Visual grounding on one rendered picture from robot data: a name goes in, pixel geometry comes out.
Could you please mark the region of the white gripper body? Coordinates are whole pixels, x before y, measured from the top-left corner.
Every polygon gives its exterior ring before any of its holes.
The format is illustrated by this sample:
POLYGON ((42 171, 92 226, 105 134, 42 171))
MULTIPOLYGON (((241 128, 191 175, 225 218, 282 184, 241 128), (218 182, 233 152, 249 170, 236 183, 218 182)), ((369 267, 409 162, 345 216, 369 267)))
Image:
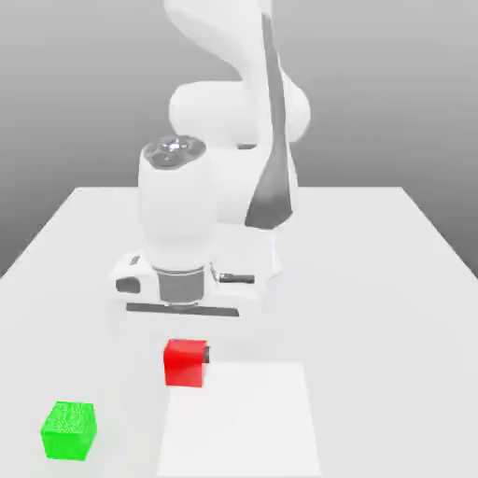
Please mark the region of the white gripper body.
POLYGON ((126 301, 108 301, 108 325, 121 337, 230 339, 247 336, 262 314, 262 301, 243 302, 239 317, 168 315, 158 312, 128 311, 126 301))

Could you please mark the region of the small red cube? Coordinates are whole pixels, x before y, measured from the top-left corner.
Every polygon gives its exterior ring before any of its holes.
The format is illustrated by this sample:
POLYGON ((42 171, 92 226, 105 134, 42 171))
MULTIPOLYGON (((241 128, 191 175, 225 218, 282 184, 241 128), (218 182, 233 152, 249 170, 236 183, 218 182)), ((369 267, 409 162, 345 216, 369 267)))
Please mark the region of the small red cube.
POLYGON ((202 387, 206 340, 170 339, 163 350, 164 380, 168 387, 202 387))

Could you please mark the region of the small green cube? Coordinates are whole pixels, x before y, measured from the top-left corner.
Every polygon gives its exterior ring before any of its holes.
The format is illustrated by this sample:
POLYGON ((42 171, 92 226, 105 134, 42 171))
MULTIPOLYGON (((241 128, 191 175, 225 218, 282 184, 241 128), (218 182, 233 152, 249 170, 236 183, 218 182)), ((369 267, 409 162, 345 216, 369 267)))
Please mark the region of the small green cube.
POLYGON ((50 459, 84 461, 97 434, 92 403, 56 401, 40 430, 50 459))

